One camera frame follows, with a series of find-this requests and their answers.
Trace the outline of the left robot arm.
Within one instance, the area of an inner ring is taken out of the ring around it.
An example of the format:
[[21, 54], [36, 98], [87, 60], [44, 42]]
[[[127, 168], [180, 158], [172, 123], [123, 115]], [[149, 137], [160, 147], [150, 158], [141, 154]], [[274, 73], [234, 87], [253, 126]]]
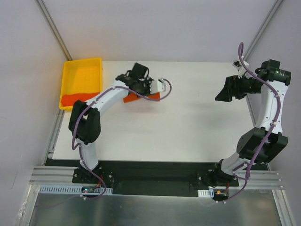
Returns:
[[99, 179], [95, 141], [101, 133], [101, 116], [129, 93], [143, 97], [151, 94], [148, 67], [135, 63], [125, 74], [117, 76], [108, 89], [87, 101], [77, 100], [72, 108], [68, 128], [72, 133], [72, 150], [79, 149], [83, 178], [89, 183]]

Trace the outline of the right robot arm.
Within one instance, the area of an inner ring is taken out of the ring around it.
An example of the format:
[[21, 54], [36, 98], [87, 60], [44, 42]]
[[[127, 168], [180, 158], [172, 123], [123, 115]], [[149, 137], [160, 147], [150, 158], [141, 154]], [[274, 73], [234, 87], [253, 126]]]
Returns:
[[226, 77], [215, 100], [231, 102], [248, 94], [260, 94], [261, 106], [254, 128], [242, 135], [234, 154], [215, 165], [212, 182], [217, 186], [234, 178], [235, 172], [244, 167], [250, 170], [254, 164], [271, 162], [288, 144], [282, 130], [281, 107], [291, 83], [291, 72], [280, 69], [280, 62], [271, 59], [255, 70], [257, 78], [246, 77], [247, 62], [236, 60], [233, 66], [238, 74]]

